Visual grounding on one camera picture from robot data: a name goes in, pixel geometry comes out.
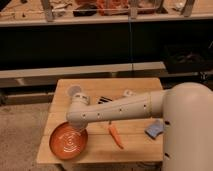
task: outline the floor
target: floor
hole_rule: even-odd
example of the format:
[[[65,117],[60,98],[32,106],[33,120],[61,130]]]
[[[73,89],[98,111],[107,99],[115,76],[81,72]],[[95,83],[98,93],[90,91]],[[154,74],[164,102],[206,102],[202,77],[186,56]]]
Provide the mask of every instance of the floor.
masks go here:
[[[50,103],[0,107],[0,170],[59,171],[55,165],[36,163],[36,155]],[[155,171],[153,164],[93,164],[73,166],[72,171]]]

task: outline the orange bowl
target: orange bowl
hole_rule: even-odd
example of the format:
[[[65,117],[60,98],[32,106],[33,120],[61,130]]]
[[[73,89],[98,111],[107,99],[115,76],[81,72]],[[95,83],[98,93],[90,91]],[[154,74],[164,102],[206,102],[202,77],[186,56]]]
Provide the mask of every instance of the orange bowl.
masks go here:
[[[68,160],[78,156],[86,147],[87,131],[79,133],[68,123],[62,123],[51,134],[49,146],[59,159]]]

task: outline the shelf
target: shelf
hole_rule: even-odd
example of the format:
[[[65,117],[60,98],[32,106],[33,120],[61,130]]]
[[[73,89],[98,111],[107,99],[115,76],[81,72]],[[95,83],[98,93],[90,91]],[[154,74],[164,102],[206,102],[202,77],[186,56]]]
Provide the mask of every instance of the shelf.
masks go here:
[[[59,0],[50,1],[52,7],[58,5]],[[73,11],[79,7],[75,0],[64,0],[67,7],[64,12],[53,12],[54,20],[48,22],[45,13],[38,0],[28,0],[22,4],[20,0],[12,0],[0,12],[0,27],[3,26],[25,26],[25,25],[58,25],[58,24],[97,24],[97,23],[125,23],[143,21],[167,21],[167,20],[189,20],[189,19],[213,19],[213,1],[195,0],[192,15],[184,17],[180,12],[175,11],[175,0],[165,0],[164,8],[168,13],[138,14],[136,19],[129,15],[103,16],[99,10],[92,16],[74,17]]]

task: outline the orange carrot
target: orange carrot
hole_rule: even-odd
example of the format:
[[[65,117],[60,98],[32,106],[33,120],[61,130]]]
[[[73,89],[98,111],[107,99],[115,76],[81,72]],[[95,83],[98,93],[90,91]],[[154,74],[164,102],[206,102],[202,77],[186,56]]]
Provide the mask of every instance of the orange carrot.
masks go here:
[[[109,133],[110,133],[111,136],[113,137],[113,139],[114,139],[114,141],[116,142],[116,144],[117,144],[121,149],[124,149],[124,146],[123,146],[123,144],[122,144],[122,142],[121,142],[121,138],[120,138],[120,136],[119,136],[119,134],[118,134],[118,131],[117,131],[115,125],[112,124],[111,122],[109,122],[109,127],[108,127],[108,129],[109,129]]]

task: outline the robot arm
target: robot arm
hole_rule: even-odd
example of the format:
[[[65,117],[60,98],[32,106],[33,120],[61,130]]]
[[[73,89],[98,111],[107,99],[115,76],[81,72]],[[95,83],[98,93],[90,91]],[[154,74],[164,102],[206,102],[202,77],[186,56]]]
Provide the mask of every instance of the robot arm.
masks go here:
[[[209,171],[213,162],[213,93],[197,83],[89,106],[74,96],[67,120],[77,130],[87,123],[160,117],[163,113],[163,171]]]
[[[162,117],[166,90],[143,93],[112,102],[88,105],[89,97],[83,93],[73,96],[67,120],[78,131],[90,122]]]

